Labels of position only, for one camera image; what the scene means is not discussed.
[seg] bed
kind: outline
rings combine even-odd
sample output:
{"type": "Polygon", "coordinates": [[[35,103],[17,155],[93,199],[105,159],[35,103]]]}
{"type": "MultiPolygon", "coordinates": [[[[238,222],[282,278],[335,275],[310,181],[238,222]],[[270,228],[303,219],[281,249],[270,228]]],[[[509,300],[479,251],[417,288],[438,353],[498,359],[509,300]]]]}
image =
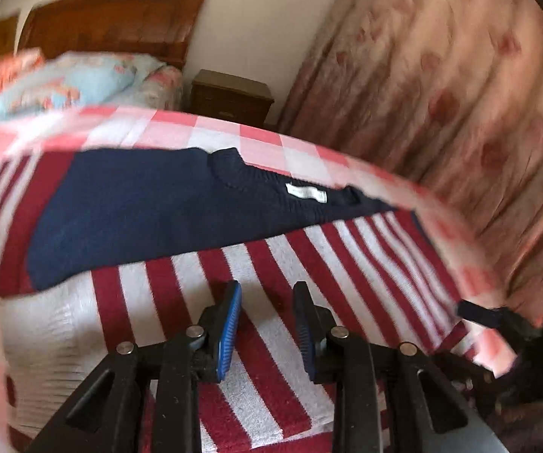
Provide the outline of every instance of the bed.
{"type": "Polygon", "coordinates": [[[182,70],[203,2],[56,0],[33,8],[15,58],[41,54],[17,73],[9,71],[14,57],[0,58],[0,122],[102,103],[179,110],[182,70]],[[106,67],[108,79],[98,81],[106,67]],[[89,83],[97,90],[89,91],[89,83]]]}
{"type": "MultiPolygon", "coordinates": [[[[251,165],[328,186],[343,186],[350,183],[360,187],[370,197],[380,197],[393,205],[415,209],[426,233],[433,240],[456,281],[460,294],[487,307],[496,307],[503,303],[502,293],[499,291],[493,271],[472,240],[460,216],[445,207],[427,190],[361,160],[250,126],[177,111],[146,108],[104,106],[70,108],[13,120],[0,126],[0,159],[18,157],[20,154],[38,156],[43,151],[52,150],[82,151],[104,147],[180,149],[193,146],[208,152],[236,147],[244,161],[251,165]]],[[[73,283],[63,283],[34,295],[34,298],[40,302],[39,307],[41,304],[43,307],[49,306],[47,301],[56,298],[62,298],[62,301],[80,300],[80,310],[64,310],[64,320],[70,322],[71,326],[74,326],[72,322],[83,322],[80,325],[84,325],[88,320],[100,322],[89,331],[85,328],[80,342],[76,343],[77,349],[82,350],[81,352],[88,350],[89,359],[94,365],[106,354],[106,347],[100,342],[105,340],[106,329],[116,325],[116,317],[110,317],[110,312],[102,306],[103,303],[97,302],[97,298],[77,296],[79,294],[77,291],[80,292],[81,289],[74,287],[73,283]],[[98,336],[102,332],[100,328],[103,328],[103,340],[98,336]]],[[[136,284],[131,286],[130,291],[136,301],[145,301],[150,290],[146,286],[136,284]]],[[[39,389],[50,391],[51,387],[57,387],[55,394],[63,402],[64,396],[70,393],[70,390],[65,386],[60,387],[58,378],[43,374],[43,370],[54,364],[56,369],[58,364],[63,368],[68,353],[72,355],[75,353],[70,347],[59,344],[58,334],[50,335],[47,331],[36,329],[31,324],[30,318],[17,317],[29,314],[26,304],[32,306],[29,302],[31,298],[33,296],[7,298],[0,303],[2,322],[0,335],[1,340],[5,342],[5,351],[0,342],[0,355],[5,353],[5,359],[10,366],[9,374],[13,382],[8,380],[8,384],[14,384],[15,398],[9,409],[9,425],[10,431],[13,432],[10,440],[16,449],[22,449],[22,445],[26,446],[27,442],[30,442],[60,404],[49,403],[47,407],[40,408],[36,415],[30,401],[26,401],[26,396],[39,394],[37,392],[39,389]],[[26,341],[22,336],[27,335],[33,336],[32,341],[39,342],[30,348],[15,344],[17,339],[26,341]]],[[[127,308],[129,313],[135,311],[127,308]]],[[[145,319],[143,314],[140,315],[136,317],[137,320],[151,321],[150,318],[145,319]]],[[[158,322],[155,315],[151,319],[158,322]]],[[[509,366],[513,359],[512,351],[495,331],[483,330],[474,325],[459,329],[462,330],[461,333],[459,331],[454,335],[451,334],[446,340],[449,349],[466,354],[474,347],[479,362],[496,371],[509,366]]],[[[134,327],[134,331],[139,341],[140,328],[134,327]]],[[[86,366],[85,369],[73,369],[71,372],[84,377],[89,368],[90,366],[86,366]]],[[[236,403],[230,401],[231,406],[240,410],[242,405],[239,399],[236,400],[236,403]]],[[[0,407],[6,406],[6,401],[3,401],[0,407]]],[[[320,441],[325,445],[330,438],[329,426],[328,423],[312,422],[311,429],[301,434],[301,437],[304,437],[303,442],[293,443],[291,451],[310,451],[312,441],[320,441]]],[[[266,446],[277,441],[278,437],[257,438],[253,439],[251,446],[252,448],[266,446]]],[[[203,451],[229,453],[238,451],[238,446],[231,442],[218,443],[209,436],[203,439],[203,451]]]]}

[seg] light blue pillowcase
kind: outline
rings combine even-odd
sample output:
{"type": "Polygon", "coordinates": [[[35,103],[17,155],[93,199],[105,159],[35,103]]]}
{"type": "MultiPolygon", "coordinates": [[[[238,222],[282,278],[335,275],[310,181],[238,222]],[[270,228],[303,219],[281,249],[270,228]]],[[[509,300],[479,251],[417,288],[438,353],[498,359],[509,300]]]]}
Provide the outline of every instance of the light blue pillowcase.
{"type": "Polygon", "coordinates": [[[45,110],[101,104],[129,87],[135,77],[131,60],[66,53],[3,89],[0,122],[45,110]]]}
{"type": "Polygon", "coordinates": [[[64,56],[74,57],[97,57],[105,56],[122,60],[127,66],[135,67],[135,81],[134,86],[143,82],[148,75],[156,70],[166,66],[167,63],[163,63],[157,60],[150,54],[134,53],[134,52],[73,52],[68,51],[64,56]]]}

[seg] blue gripper pad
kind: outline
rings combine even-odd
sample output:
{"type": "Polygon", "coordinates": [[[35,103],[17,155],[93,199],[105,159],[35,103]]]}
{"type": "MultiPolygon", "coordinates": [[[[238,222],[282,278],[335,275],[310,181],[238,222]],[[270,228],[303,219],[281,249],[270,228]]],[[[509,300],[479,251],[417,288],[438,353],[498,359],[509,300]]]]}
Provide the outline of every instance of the blue gripper pad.
{"type": "Polygon", "coordinates": [[[297,338],[299,340],[299,350],[303,357],[303,367],[313,381],[315,375],[316,346],[300,303],[299,300],[295,301],[297,338]]]}
{"type": "Polygon", "coordinates": [[[227,308],[227,318],[219,338],[219,359],[217,361],[217,379],[219,381],[225,378],[225,374],[230,369],[231,354],[233,353],[236,329],[238,328],[238,317],[242,308],[242,287],[237,281],[233,281],[232,284],[233,293],[227,308]]]}

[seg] wooden headboard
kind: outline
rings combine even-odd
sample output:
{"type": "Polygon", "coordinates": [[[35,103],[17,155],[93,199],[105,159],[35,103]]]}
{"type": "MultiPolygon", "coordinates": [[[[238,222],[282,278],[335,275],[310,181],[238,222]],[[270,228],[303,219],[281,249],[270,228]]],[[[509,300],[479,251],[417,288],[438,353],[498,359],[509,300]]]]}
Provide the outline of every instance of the wooden headboard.
{"type": "Polygon", "coordinates": [[[204,0],[56,0],[35,7],[19,49],[147,53],[183,69],[204,0]]]}

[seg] wooden nightstand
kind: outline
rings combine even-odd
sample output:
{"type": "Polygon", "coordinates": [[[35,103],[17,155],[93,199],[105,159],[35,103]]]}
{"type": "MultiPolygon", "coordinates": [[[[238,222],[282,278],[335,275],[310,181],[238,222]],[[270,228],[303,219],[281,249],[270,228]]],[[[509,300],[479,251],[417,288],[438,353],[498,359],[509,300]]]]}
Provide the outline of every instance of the wooden nightstand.
{"type": "Polygon", "coordinates": [[[272,94],[264,83],[201,70],[192,81],[189,111],[199,116],[263,127],[272,104],[272,94]]]}

